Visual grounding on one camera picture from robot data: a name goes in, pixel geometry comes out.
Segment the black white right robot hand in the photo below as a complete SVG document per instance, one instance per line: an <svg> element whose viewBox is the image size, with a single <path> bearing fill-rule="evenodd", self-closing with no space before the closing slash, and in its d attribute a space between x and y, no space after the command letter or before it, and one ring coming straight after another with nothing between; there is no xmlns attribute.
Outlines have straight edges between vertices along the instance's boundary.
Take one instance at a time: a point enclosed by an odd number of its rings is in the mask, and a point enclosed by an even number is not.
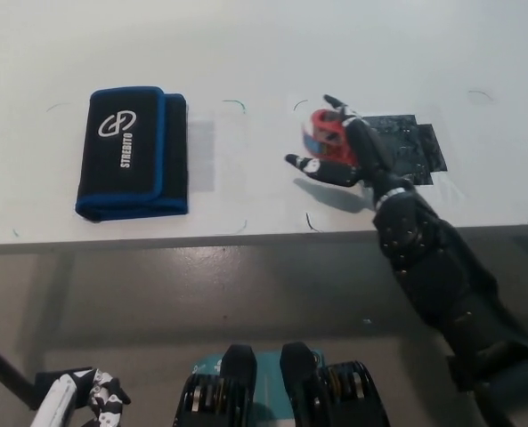
<svg viewBox="0 0 528 427"><path fill-rule="evenodd" d="M344 151L352 155L355 163L296 154L287 154L285 161L319 182L346 188L361 181L369 183L377 210L394 198L416 198L415 187L392 171L390 157L375 129L341 100L328 94L323 99L336 115L333 129L341 139Z"/></svg>

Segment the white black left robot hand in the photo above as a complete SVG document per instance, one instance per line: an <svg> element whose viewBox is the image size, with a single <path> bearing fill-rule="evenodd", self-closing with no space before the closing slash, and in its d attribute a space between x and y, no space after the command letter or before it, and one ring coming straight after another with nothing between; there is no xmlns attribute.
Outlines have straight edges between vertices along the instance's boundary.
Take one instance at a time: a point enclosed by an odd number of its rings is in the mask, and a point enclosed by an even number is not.
<svg viewBox="0 0 528 427"><path fill-rule="evenodd" d="M92 367L39 373L34 391L41 402L32 427L68 426L74 412L84 407L93 413L87 426L119 426L131 403L117 377Z"/></svg>

